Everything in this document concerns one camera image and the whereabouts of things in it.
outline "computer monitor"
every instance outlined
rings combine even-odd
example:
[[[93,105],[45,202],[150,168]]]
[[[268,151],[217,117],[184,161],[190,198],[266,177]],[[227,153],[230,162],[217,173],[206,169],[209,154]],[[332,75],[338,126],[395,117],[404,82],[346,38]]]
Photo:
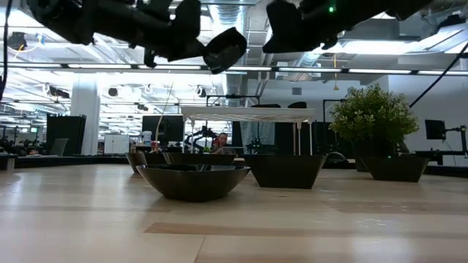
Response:
[[[151,139],[156,139],[156,128],[161,116],[143,116],[142,132],[150,131]],[[182,115],[164,115],[159,125],[159,141],[182,142],[184,140],[184,117]]]
[[[427,140],[445,140],[445,122],[425,120]]]

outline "person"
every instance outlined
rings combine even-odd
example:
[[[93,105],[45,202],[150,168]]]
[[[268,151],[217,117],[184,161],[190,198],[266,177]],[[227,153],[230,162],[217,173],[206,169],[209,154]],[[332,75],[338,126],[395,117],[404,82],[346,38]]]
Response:
[[[222,132],[216,138],[211,149],[211,154],[235,154],[234,149],[229,147],[232,147],[232,145],[227,144],[227,134]]]

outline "black bowl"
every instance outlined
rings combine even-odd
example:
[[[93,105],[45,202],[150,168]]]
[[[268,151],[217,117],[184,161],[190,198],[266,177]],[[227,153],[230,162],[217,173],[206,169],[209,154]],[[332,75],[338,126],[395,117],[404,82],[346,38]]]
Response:
[[[163,153],[167,164],[230,165],[233,154]]]
[[[166,159],[162,153],[144,153],[147,165],[166,164]]]
[[[374,180],[417,183],[429,163],[417,156],[361,157]]]
[[[242,156],[260,187],[311,189],[325,156]]]
[[[137,169],[166,198],[189,202],[225,196],[250,170],[248,167],[205,164],[140,165]]]
[[[126,155],[134,173],[138,173],[136,166],[146,165],[146,158],[144,153],[127,153]]]

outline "green plant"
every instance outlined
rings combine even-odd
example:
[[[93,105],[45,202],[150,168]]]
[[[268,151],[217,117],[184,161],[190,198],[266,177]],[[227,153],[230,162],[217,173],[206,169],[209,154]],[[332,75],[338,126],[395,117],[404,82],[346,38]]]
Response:
[[[392,143],[416,132],[417,119],[410,112],[404,95],[394,96],[379,84],[351,88],[350,94],[333,112],[330,129],[350,142],[380,140]]]

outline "white cabinet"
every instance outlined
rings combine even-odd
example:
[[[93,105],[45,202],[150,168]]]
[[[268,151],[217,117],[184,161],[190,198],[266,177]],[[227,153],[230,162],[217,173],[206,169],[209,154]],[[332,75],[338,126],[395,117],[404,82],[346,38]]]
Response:
[[[128,153],[130,147],[129,135],[105,135],[104,154]]]

